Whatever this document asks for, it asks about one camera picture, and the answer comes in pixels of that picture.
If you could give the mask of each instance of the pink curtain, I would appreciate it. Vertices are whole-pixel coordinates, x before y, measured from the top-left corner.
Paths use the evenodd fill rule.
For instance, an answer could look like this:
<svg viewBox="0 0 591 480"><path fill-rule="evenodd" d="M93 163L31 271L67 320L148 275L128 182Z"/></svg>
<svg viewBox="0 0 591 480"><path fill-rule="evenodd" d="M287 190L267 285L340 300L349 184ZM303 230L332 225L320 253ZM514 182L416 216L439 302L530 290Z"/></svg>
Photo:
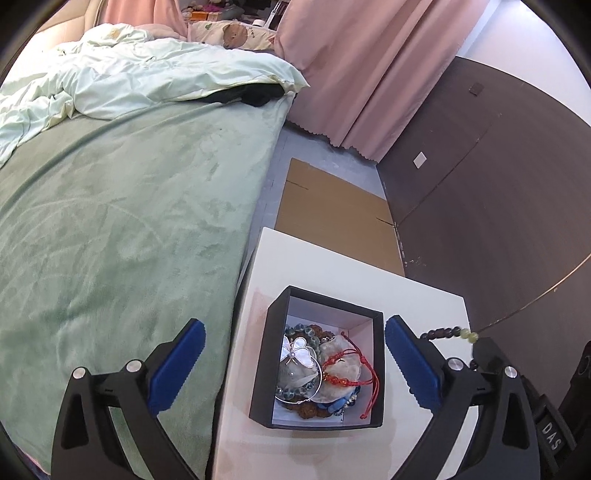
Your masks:
<svg viewBox="0 0 591 480"><path fill-rule="evenodd" d="M134 27L156 23L169 26L182 37L187 36L187 24L178 0L108 0L103 22L127 23Z"/></svg>
<svg viewBox="0 0 591 480"><path fill-rule="evenodd" d="M275 50L311 88L288 119L380 161L489 0L291 0Z"/></svg>

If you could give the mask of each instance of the metal screw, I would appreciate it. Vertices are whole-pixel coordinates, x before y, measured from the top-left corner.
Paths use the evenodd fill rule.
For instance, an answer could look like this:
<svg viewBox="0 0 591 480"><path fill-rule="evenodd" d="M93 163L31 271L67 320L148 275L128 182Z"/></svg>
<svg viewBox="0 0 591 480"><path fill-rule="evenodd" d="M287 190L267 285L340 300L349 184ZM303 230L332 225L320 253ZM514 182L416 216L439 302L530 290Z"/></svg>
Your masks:
<svg viewBox="0 0 591 480"><path fill-rule="evenodd" d="M464 368L464 362L462 362L459 358L450 358L447 361L447 366L456 372L459 372L462 368Z"/></svg>
<svg viewBox="0 0 591 480"><path fill-rule="evenodd" d="M517 370L512 366L505 367L505 375L509 378L515 378L517 376Z"/></svg>
<svg viewBox="0 0 591 480"><path fill-rule="evenodd" d="M125 365L125 369L130 373L135 373L142 368L142 362L140 360L132 360Z"/></svg>
<svg viewBox="0 0 591 480"><path fill-rule="evenodd" d="M74 370L72 372L72 376L77 380L84 377L84 375L86 375L86 368L84 368L84 367L78 367L78 368L76 368L76 370Z"/></svg>

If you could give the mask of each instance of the red string bracelet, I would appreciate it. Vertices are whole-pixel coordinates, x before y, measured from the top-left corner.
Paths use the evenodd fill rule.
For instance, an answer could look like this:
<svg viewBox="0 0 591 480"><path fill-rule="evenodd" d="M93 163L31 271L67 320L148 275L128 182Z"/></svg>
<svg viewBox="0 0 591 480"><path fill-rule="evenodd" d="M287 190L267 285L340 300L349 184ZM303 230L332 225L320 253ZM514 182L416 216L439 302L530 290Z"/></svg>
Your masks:
<svg viewBox="0 0 591 480"><path fill-rule="evenodd" d="M343 350L342 352L336 353L333 356L328 357L328 359L326 360L326 362L324 362L322 364L322 370L324 370L326 367L329 367L331 365L334 365L340 358L343 358L345 355L351 355L351 354L357 354L359 355L359 360L361 361L362 364L364 364L368 370L371 372L371 380L364 380L364 381L352 381L352 380L347 380L346 378L339 378L339 377L335 377L334 375L329 375L327 373L323 373L322 374L322 379L326 382L330 382L333 385L338 385L340 387L358 387L361 385L369 385L372 384L372 395L371 398L369 399L369 403L367 408L365 409L365 412L363 413L363 415L361 415L359 418L364 420L367 418L367 416L369 415L369 412L371 411L371 409L374 407L376 400L378 399L378 394L379 394L379 378L374 370L374 368L371 366L371 364L367 361L367 359L363 356L363 354L361 353L361 350L359 350L359 347L357 347L357 345L355 345L353 343L353 341L347 337L345 335L344 332L340 333L343 337L345 337L345 339L351 344L353 345L353 348L347 348L345 350Z"/></svg>

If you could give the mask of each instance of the butterfly pendant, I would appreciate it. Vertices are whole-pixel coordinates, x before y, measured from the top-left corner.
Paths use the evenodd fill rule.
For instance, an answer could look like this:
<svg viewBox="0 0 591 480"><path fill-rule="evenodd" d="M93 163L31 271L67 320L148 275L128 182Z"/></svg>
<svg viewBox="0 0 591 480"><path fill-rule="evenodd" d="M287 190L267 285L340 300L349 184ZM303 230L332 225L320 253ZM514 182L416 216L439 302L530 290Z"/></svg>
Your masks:
<svg viewBox="0 0 591 480"><path fill-rule="evenodd" d="M304 367L314 367L312 355L308 347L306 347L306 339L302 337L298 337L293 343L290 343L289 338L285 335L283 336L283 346L281 347L281 358L279 361L282 362L285 358L288 359L287 363L297 360Z"/></svg>

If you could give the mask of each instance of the white table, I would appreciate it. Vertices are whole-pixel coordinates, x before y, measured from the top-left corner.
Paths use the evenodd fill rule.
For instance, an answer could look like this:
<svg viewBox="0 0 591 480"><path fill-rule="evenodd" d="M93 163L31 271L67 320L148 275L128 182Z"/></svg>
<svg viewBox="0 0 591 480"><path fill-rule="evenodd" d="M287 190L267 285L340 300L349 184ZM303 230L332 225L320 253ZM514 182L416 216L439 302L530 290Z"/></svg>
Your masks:
<svg viewBox="0 0 591 480"><path fill-rule="evenodd" d="M408 392L386 351L384 425L377 429L299 432L267 429L248 418L267 307L289 285L369 309L399 314L415 334L468 327L461 297L371 267L264 228L238 313L218 425L213 480L389 480L431 419ZM445 357L470 361L467 341L436 341ZM476 424L471 408L439 478L459 466Z"/></svg>

